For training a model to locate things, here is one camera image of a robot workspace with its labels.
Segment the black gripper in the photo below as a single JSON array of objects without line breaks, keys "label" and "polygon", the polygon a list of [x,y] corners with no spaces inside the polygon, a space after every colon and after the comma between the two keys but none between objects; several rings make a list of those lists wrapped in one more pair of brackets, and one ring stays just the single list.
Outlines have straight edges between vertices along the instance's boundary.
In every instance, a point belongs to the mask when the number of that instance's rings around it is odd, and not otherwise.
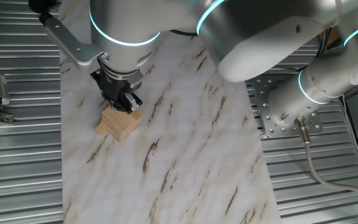
[{"label": "black gripper", "polygon": [[[91,78],[97,83],[112,110],[131,113],[142,105],[142,100],[134,93],[135,89],[129,86],[127,80],[117,80],[102,69],[93,72]],[[125,108],[119,103],[123,100]]]}]

